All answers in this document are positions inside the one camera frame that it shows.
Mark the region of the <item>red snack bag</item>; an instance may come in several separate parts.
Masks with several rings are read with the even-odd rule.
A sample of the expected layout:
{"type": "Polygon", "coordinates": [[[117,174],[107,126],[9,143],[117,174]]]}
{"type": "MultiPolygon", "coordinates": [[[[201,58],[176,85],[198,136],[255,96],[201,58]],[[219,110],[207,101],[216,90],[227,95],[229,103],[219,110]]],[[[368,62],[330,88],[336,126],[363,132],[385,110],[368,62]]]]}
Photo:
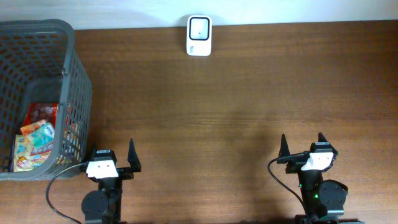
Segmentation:
{"type": "Polygon", "coordinates": [[[25,116],[23,126],[46,120],[55,127],[58,113],[58,103],[31,103],[25,116]]]}

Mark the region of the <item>yellow wet wipes pack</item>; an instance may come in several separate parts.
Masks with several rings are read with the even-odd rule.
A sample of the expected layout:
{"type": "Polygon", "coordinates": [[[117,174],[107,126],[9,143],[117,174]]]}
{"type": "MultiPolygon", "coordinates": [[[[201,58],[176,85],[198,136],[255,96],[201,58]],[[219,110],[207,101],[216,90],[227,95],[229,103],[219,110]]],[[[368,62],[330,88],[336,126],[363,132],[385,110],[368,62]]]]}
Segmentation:
{"type": "Polygon", "coordinates": [[[16,135],[14,140],[13,171],[25,172],[41,166],[52,152],[53,142],[35,149],[23,135],[16,135]]]}

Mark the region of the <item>orange tissue pack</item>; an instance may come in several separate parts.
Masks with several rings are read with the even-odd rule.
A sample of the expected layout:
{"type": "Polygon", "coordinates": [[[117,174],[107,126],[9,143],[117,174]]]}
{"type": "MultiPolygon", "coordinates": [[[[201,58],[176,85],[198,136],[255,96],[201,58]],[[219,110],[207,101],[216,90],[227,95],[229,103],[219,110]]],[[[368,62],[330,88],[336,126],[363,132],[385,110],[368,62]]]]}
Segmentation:
{"type": "Polygon", "coordinates": [[[29,135],[29,134],[35,132],[36,130],[38,130],[45,124],[47,124],[47,121],[45,119],[42,119],[42,120],[39,120],[34,123],[31,123],[31,124],[21,127],[20,131],[23,136],[26,136],[26,135],[29,135]]]}

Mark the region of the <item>green tissue pack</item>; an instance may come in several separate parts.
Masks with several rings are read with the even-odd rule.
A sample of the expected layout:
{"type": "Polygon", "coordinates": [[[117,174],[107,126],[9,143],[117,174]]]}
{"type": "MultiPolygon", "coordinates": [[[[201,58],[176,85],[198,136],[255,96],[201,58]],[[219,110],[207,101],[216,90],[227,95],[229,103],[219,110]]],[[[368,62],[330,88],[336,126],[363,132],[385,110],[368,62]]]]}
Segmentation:
{"type": "Polygon", "coordinates": [[[38,149],[51,143],[55,136],[55,130],[51,123],[46,123],[39,129],[27,135],[29,142],[38,149]]]}

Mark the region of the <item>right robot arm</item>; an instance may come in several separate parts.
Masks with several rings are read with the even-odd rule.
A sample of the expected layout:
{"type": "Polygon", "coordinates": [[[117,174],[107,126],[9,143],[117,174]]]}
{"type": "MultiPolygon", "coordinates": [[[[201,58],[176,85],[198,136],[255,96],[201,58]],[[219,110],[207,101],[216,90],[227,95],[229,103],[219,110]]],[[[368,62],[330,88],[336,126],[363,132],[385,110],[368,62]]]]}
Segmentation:
{"type": "Polygon", "coordinates": [[[349,188],[336,180],[323,178],[323,173],[333,167],[337,156],[338,151],[322,133],[318,133],[318,141],[311,143],[309,150],[295,154],[290,152],[286,136],[281,135],[279,154],[268,163],[267,170],[277,183],[298,198],[304,214],[296,215],[295,223],[361,223],[356,219],[341,219],[345,214],[344,204],[349,188]],[[298,175],[300,195],[273,174],[273,163],[285,164],[286,174],[298,175]]]}

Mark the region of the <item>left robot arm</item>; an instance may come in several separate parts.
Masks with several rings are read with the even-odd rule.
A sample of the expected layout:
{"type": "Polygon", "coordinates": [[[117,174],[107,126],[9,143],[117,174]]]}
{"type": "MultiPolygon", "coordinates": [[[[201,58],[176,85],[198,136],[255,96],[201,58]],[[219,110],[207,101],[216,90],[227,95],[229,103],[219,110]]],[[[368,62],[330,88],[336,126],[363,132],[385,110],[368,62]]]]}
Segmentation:
{"type": "Polygon", "coordinates": [[[117,168],[117,159],[113,150],[93,151],[83,170],[87,178],[98,184],[98,189],[87,193],[81,202],[85,223],[122,223],[123,182],[132,180],[134,174],[142,170],[133,140],[129,141],[127,161],[128,167],[117,168]]]}

